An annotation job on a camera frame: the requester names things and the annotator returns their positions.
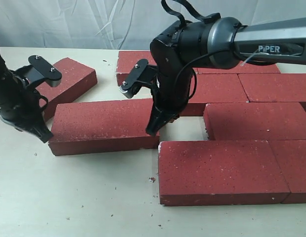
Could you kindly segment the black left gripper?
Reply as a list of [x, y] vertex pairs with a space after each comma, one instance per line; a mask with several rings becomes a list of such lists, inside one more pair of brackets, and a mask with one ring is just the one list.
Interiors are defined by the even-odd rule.
[[26, 83], [0, 81], [0, 117], [5, 123], [47, 143], [53, 137], [43, 118], [48, 99], [36, 89], [28, 90]]

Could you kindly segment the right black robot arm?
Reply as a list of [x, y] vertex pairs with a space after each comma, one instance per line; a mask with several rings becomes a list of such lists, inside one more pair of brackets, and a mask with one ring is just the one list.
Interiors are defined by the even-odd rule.
[[152, 40], [150, 52], [153, 107], [146, 132], [154, 136], [185, 109], [195, 68], [229, 70], [240, 62], [306, 65], [306, 18], [252, 26], [233, 17], [185, 26], [175, 22]]

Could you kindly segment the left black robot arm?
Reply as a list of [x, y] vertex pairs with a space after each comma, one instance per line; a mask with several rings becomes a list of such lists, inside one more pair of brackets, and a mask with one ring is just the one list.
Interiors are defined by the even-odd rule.
[[44, 120], [48, 99], [37, 87], [44, 82], [50, 87], [58, 86], [62, 74], [39, 55], [29, 56], [28, 62], [11, 70], [0, 54], [0, 119], [46, 143], [53, 137]]

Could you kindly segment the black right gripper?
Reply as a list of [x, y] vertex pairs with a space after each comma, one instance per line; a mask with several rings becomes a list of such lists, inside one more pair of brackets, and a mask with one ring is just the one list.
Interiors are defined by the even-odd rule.
[[156, 136], [163, 126], [176, 121], [187, 106], [189, 93], [190, 81], [154, 81], [151, 88], [153, 105], [145, 132]]

